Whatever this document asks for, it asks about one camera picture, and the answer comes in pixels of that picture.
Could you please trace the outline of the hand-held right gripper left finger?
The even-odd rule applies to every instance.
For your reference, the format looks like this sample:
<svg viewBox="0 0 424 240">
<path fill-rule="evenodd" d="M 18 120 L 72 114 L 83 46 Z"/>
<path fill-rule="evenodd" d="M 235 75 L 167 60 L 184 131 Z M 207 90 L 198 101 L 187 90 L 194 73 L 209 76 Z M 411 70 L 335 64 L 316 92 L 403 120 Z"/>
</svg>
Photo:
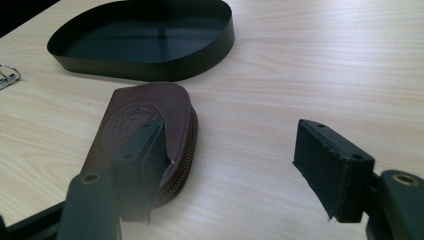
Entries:
<svg viewBox="0 0 424 240">
<path fill-rule="evenodd" d="M 166 149 L 165 123 L 140 126 L 112 161 L 112 181 L 122 221 L 147 221 L 171 160 Z"/>
</svg>

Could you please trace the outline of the brown leather zip pouch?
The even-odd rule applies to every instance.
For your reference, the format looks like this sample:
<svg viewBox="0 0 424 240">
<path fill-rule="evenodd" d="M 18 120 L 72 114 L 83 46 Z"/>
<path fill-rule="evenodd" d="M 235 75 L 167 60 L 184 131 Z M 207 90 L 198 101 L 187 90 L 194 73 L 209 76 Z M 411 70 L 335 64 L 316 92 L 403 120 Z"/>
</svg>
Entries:
<svg viewBox="0 0 424 240">
<path fill-rule="evenodd" d="M 83 170 L 108 166 L 115 154 L 142 125 L 163 120 L 167 168 L 154 206 L 173 200 L 188 178 L 196 145 L 198 119 L 188 92 L 171 82 L 157 82 L 115 90 L 83 164 Z"/>
</svg>

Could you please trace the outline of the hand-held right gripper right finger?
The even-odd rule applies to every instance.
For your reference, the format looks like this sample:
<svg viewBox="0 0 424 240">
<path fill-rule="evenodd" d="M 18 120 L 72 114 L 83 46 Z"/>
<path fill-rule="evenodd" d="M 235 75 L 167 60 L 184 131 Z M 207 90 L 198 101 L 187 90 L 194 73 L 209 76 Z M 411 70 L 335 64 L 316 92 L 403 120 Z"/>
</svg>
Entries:
<svg viewBox="0 0 424 240">
<path fill-rule="evenodd" d="M 341 223 L 361 221 L 363 190 L 374 163 L 372 156 L 330 127 L 299 120 L 293 164 L 330 218 Z"/>
</svg>

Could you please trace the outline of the black oval tray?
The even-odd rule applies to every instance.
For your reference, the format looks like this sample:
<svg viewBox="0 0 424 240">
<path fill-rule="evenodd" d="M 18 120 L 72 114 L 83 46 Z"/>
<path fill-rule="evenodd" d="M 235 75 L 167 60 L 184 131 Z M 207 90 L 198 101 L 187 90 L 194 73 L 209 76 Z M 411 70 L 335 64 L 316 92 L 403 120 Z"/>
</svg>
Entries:
<svg viewBox="0 0 424 240">
<path fill-rule="evenodd" d="M 234 41 L 224 0 L 121 0 L 69 20 L 47 50 L 71 72 L 179 81 L 216 66 Z"/>
</svg>

